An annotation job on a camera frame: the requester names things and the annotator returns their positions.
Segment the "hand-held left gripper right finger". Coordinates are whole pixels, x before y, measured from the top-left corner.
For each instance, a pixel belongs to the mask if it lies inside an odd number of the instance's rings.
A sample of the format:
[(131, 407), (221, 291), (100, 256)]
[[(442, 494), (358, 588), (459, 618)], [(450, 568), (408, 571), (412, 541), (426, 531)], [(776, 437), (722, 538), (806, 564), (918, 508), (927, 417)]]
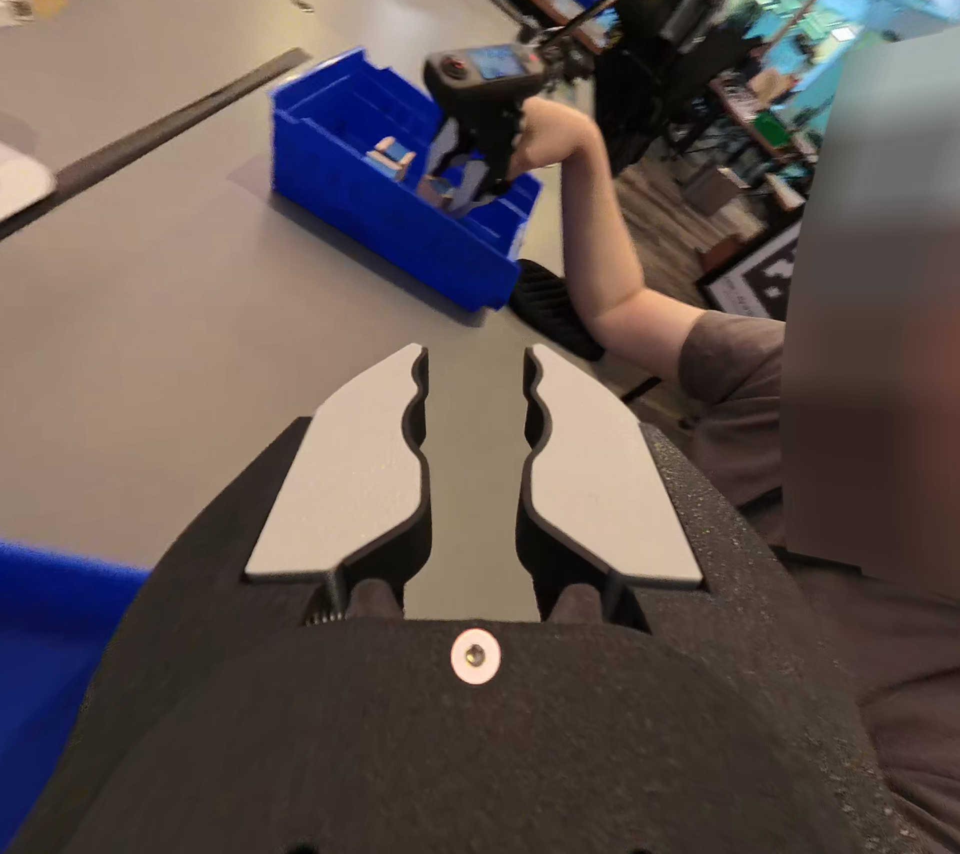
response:
[(545, 344), (525, 350), (524, 436), (515, 549), (547, 618), (572, 585), (604, 618), (628, 590), (698, 591), (706, 579), (638, 418)]

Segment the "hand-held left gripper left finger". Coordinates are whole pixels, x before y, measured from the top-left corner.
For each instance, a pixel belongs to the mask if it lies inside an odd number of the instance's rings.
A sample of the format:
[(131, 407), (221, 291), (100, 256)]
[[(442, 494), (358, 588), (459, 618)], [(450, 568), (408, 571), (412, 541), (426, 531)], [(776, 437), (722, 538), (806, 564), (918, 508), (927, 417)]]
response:
[(315, 410), (246, 561), (252, 583), (314, 583), (328, 612), (388, 584), (399, 606), (432, 544), (426, 440), (428, 351), (410, 343)]

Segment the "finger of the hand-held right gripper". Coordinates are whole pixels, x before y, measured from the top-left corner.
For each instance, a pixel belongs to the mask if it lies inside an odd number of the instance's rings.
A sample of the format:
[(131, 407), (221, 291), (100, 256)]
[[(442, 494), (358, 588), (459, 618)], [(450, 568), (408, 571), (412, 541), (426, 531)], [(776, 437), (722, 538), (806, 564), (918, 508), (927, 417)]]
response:
[(466, 155), (455, 158), (459, 180), (453, 184), (448, 200), (448, 215), (462, 219), (494, 198), (501, 188), (501, 172), (489, 158)]
[(442, 176), (461, 155), (460, 123), (456, 117), (446, 117), (431, 141), (426, 154), (426, 178)]

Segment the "person's right forearm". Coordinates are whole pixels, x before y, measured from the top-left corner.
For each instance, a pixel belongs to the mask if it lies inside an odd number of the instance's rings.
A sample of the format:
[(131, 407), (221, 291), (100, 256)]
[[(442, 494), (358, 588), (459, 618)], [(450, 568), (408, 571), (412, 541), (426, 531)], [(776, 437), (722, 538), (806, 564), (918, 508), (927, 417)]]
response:
[(690, 457), (742, 511), (783, 498), (785, 324), (696, 308), (646, 284), (596, 125), (574, 114), (561, 166), (563, 261), (572, 304), (608, 353), (700, 403)]

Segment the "person's right hand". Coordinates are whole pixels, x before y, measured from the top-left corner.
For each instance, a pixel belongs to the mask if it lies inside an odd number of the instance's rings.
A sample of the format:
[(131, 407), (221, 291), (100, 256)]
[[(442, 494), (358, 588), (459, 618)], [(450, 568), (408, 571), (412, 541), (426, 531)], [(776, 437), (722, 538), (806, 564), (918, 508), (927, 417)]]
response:
[(510, 179), (565, 161), (580, 148), (589, 127), (589, 118), (567, 104), (539, 96), (527, 99), (510, 157)]

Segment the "black pad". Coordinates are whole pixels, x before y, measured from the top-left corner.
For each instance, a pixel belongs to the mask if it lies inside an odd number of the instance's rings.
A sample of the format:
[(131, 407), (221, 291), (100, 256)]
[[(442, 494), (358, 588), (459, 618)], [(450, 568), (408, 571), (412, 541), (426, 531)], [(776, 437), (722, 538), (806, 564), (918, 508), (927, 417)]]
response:
[(567, 353), (597, 363), (605, 350), (591, 335), (570, 299), (566, 280), (542, 264), (517, 261), (519, 274), (508, 307), (535, 333)]

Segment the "black office chair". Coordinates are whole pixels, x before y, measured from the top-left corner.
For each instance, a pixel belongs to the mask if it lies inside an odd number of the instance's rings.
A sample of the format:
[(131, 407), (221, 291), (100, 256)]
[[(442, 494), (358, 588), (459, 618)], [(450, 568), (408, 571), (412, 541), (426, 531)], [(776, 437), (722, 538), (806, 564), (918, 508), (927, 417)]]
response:
[(613, 177), (635, 164), (714, 78), (763, 45), (744, 37), (741, 27), (720, 24), (682, 52), (666, 27), (683, 1), (614, 3), (616, 22), (593, 76), (594, 119)]

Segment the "framed marker sign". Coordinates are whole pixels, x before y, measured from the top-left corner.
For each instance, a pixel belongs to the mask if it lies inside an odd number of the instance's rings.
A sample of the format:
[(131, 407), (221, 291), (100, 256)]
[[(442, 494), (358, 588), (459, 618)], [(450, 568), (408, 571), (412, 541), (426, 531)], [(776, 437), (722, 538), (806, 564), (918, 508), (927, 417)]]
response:
[(791, 216), (743, 243), (702, 273), (704, 302), (727, 315), (785, 321), (802, 215)]

